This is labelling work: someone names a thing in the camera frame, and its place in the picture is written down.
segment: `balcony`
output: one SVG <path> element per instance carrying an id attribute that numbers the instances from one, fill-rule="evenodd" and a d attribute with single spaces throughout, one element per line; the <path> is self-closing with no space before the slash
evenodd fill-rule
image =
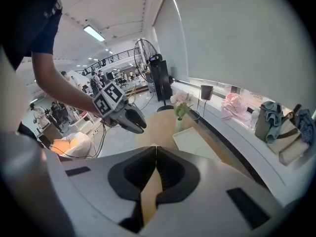
<path id="1" fill-rule="evenodd" d="M 139 48 L 137 49 L 130 49 L 127 51 L 124 51 L 122 53 L 114 54 L 110 57 L 104 58 L 102 60 L 97 61 L 96 63 L 90 65 L 89 67 L 83 69 L 83 70 L 75 70 L 77 73 L 82 74 L 83 76 L 86 76 L 90 74 L 92 71 L 96 71 L 98 69 L 106 68 L 107 66 L 110 66 L 112 63 L 117 62 L 119 60 L 126 59 L 128 57 L 131 57 L 134 59 L 135 55 L 140 55 Z"/>

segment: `person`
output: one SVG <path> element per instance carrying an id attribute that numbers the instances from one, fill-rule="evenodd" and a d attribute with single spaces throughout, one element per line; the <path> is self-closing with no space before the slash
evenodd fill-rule
<path id="1" fill-rule="evenodd" d="M 92 71 L 91 75 L 92 79 L 90 81 L 90 86 L 92 88 L 93 95 L 96 96 L 102 89 L 102 83 L 94 71 Z"/>
<path id="2" fill-rule="evenodd" d="M 129 72 L 129 74 L 130 74 L 130 79 L 134 80 L 133 72 L 131 71 L 131 72 Z"/>
<path id="3" fill-rule="evenodd" d="M 99 115 L 92 98 L 72 87 L 56 70 L 54 39 L 62 15 L 60 0 L 19 0 L 8 17 L 3 48 L 14 70 L 24 56 L 32 57 L 38 86 L 57 101 Z"/>
<path id="4" fill-rule="evenodd" d="M 46 109 L 45 114 L 47 119 L 59 130 L 60 133 L 64 133 L 62 129 L 59 127 L 57 120 L 52 115 L 52 110 Z"/>
<path id="5" fill-rule="evenodd" d="M 98 71 L 98 76 L 102 79 L 102 81 L 104 82 L 104 86 L 105 85 L 107 85 L 107 84 L 109 84 L 111 81 L 109 80 L 109 79 L 107 79 L 107 77 L 104 75 L 104 73 L 101 71 L 101 70 L 99 70 Z"/>
<path id="6" fill-rule="evenodd" d="M 73 76 L 70 77 L 69 75 L 67 75 L 66 71 L 62 71 L 60 73 L 73 87 L 81 89 L 81 85 L 75 77 Z"/>
<path id="7" fill-rule="evenodd" d="M 51 107 L 50 107 L 50 110 L 51 110 L 51 115 L 53 116 L 53 118 L 56 120 L 57 124 L 60 125 L 60 120 L 58 118 L 58 112 L 59 112 L 59 108 L 58 106 L 56 105 L 55 102 L 52 102 L 51 103 Z"/>
<path id="8" fill-rule="evenodd" d="M 44 128 L 48 124 L 50 124 L 50 121 L 47 119 L 45 115 L 45 111 L 42 107 L 37 107 L 34 105 L 34 103 L 30 104 L 31 111 L 34 111 L 33 115 L 36 121 L 38 122 L 39 126 L 41 128 Z"/>

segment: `black rubber pad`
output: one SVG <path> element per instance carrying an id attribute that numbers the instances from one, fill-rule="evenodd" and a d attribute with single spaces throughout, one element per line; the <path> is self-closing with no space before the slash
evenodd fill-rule
<path id="1" fill-rule="evenodd" d="M 66 174 L 68 176 L 75 176 L 75 175 L 79 175 L 85 172 L 90 171 L 91 169 L 89 169 L 88 167 L 80 167 L 80 168 L 73 168 L 73 169 L 69 169 L 69 170 L 65 170 Z"/>
<path id="2" fill-rule="evenodd" d="M 241 188 L 231 189 L 226 192 L 252 229 L 261 226 L 270 219 Z"/>

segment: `wooden surface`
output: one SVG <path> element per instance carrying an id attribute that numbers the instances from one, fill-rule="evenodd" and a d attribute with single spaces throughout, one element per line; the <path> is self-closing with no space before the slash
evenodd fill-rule
<path id="1" fill-rule="evenodd" d="M 156 197 L 162 192 L 162 184 L 160 175 L 155 168 L 148 183 L 140 194 L 144 226 L 151 220 L 156 213 Z"/>
<path id="2" fill-rule="evenodd" d="M 162 146 L 177 149 L 172 135 L 176 133 L 176 116 L 174 110 L 165 110 L 146 118 L 147 128 L 144 133 L 136 134 L 136 148 L 148 146 Z M 224 152 L 217 146 L 213 139 L 188 115 L 183 118 L 184 129 L 194 127 L 199 135 L 213 149 L 222 162 L 232 166 Z M 155 169 L 147 185 L 141 192 L 141 207 L 144 226 L 151 220 L 156 212 L 156 196 L 162 192 L 160 175 Z"/>
<path id="3" fill-rule="evenodd" d="M 176 116 L 174 110 L 157 112 L 146 118 L 147 128 L 144 133 L 135 136 L 136 148 L 157 144 L 162 147 L 177 149 L 172 136 L 176 133 Z M 206 143 L 213 149 L 222 162 L 232 166 L 225 153 L 214 140 L 188 115 L 183 118 L 184 130 L 193 127 Z"/>
<path id="4" fill-rule="evenodd" d="M 54 126 L 53 123 L 49 124 L 45 128 L 45 130 L 43 131 L 43 134 L 51 142 L 51 144 L 54 143 L 54 140 L 59 140 L 63 138 L 63 136 L 60 134 L 60 132 L 57 130 L 57 128 Z"/>

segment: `man's arm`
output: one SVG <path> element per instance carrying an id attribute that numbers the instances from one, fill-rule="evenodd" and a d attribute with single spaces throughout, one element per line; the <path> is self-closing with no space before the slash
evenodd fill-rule
<path id="1" fill-rule="evenodd" d="M 49 96 L 80 110 L 99 115 L 92 98 L 73 87 L 55 69 L 52 54 L 32 53 L 32 63 L 39 87 Z"/>

